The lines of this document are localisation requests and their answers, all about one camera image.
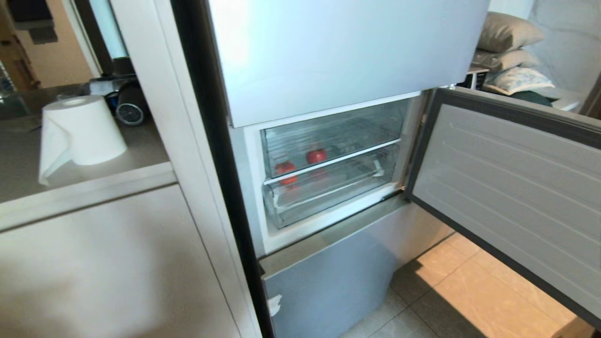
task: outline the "kitchen counter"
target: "kitchen counter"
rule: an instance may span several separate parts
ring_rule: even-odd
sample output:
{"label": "kitchen counter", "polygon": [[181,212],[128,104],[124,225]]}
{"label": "kitchen counter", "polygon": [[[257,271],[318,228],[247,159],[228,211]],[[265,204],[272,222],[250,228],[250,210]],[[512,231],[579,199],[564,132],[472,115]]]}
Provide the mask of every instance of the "kitchen counter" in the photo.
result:
{"label": "kitchen counter", "polygon": [[122,155],[96,165],[68,162],[38,183],[41,129],[0,132],[0,230],[176,183],[152,121],[120,126]]}

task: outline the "refrigerator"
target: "refrigerator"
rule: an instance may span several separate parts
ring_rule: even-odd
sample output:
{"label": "refrigerator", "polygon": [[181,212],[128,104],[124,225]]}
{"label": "refrigerator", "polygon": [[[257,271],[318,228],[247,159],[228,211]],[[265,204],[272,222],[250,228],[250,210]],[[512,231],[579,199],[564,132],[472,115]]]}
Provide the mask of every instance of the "refrigerator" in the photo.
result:
{"label": "refrigerator", "polygon": [[135,67],[143,15],[186,58],[275,336],[337,337],[376,309],[417,213],[601,327],[601,122],[454,88],[487,1],[113,5]]}

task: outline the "wall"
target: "wall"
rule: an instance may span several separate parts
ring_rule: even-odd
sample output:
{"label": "wall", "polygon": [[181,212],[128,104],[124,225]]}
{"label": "wall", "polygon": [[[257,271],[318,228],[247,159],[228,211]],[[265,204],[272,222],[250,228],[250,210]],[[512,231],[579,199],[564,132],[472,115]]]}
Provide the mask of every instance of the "wall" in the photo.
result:
{"label": "wall", "polygon": [[527,49],[558,87],[587,96],[601,72],[601,2],[536,0],[529,20],[546,38]]}
{"label": "wall", "polygon": [[73,33],[62,0],[46,0],[46,3],[52,12],[58,42],[34,45],[28,31],[16,31],[41,81],[41,87],[87,82],[92,78],[92,73]]}
{"label": "wall", "polygon": [[510,14],[527,19],[534,0],[491,0],[489,11]]}

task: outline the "pillow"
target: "pillow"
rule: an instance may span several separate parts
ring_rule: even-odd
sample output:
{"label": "pillow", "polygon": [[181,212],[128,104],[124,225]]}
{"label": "pillow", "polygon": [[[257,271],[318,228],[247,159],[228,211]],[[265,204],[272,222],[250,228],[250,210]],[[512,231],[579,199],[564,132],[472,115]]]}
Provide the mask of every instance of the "pillow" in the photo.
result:
{"label": "pillow", "polygon": [[509,14],[489,12],[480,34],[478,48],[507,52],[542,41],[544,32],[531,22]]}
{"label": "pillow", "polygon": [[515,66],[531,68],[540,63],[536,57],[523,49],[516,49],[504,53],[492,53],[477,49],[472,64],[490,69],[491,72],[502,72]]}
{"label": "pillow", "polygon": [[488,74],[483,87],[487,91],[509,96],[518,91],[555,86],[534,69],[513,67],[501,73]]}

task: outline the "refrigerator top door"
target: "refrigerator top door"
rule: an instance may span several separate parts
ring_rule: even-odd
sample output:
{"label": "refrigerator top door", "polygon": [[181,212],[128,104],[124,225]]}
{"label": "refrigerator top door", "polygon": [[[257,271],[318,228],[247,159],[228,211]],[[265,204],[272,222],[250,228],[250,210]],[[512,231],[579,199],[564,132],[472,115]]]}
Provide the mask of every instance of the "refrigerator top door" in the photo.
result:
{"label": "refrigerator top door", "polygon": [[601,328],[601,121],[438,90],[406,194]]}
{"label": "refrigerator top door", "polygon": [[235,128],[461,82],[488,1],[209,0]]}

